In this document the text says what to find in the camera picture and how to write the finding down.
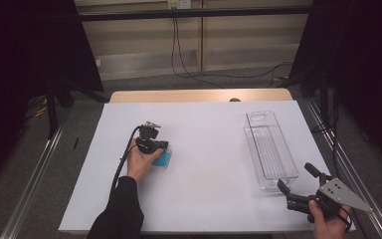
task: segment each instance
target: gray carpet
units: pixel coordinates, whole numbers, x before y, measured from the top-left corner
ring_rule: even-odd
[[[283,66],[275,70],[275,76],[287,76],[290,66]],[[235,76],[260,75],[266,69],[246,69],[219,71],[211,74],[229,74]],[[211,81],[224,88],[265,88],[272,83],[272,74],[258,78],[234,79],[225,77],[197,77],[179,78],[174,75],[149,78],[119,80],[103,82],[105,93],[119,90],[174,90],[174,89],[214,89],[211,84],[198,80]],[[299,93],[298,86],[291,87],[290,92],[300,105],[310,128],[316,126],[305,99]],[[40,188],[36,192],[18,238],[84,238],[58,231],[77,177],[86,158],[88,148],[94,136],[96,125],[101,114],[102,104],[98,104],[81,94],[73,93],[75,106],[70,110],[67,124],[64,127],[59,144],[52,160],[46,169]],[[7,223],[18,199],[20,198],[28,180],[45,147],[48,133],[47,115],[31,118],[26,121],[22,135],[9,155],[7,161],[0,168],[0,234]],[[362,136],[362,128],[347,112],[340,107],[338,123],[338,140],[357,169],[360,177],[382,209],[382,154],[373,143]],[[334,172],[332,154],[321,133],[313,135],[330,171]],[[357,212],[356,225],[362,230],[347,234],[346,238],[379,238],[367,215]],[[142,238],[265,238],[263,235],[210,235],[210,236],[141,236]],[[313,238],[311,232],[275,234],[274,238]]]

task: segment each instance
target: clear plastic container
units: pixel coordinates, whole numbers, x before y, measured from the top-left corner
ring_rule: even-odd
[[[260,188],[278,189],[279,179],[290,187],[298,172],[275,114],[247,113],[244,131]]]

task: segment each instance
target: wall outlet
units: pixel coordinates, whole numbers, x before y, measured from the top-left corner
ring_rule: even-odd
[[[191,9],[191,0],[179,0],[179,9]]]
[[[167,1],[167,9],[169,9],[169,10],[180,9],[179,8],[179,0],[168,0]]]

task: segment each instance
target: white tabletop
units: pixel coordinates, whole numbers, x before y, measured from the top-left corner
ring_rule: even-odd
[[[90,230],[132,130],[150,120],[162,126],[157,139],[169,141],[172,157],[167,169],[152,169],[138,185],[142,232],[311,230],[306,215],[287,210],[281,193],[258,185],[244,125],[247,112],[260,111],[275,112],[299,172],[291,192],[314,194],[318,180],[304,164],[328,170],[297,102],[107,104],[59,229]]]

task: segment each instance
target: blue object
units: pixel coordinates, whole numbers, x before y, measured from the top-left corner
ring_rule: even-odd
[[[153,163],[151,165],[161,168],[167,168],[170,161],[170,156],[172,155],[172,151],[169,149],[164,149],[163,152],[158,156],[156,159],[154,159]]]

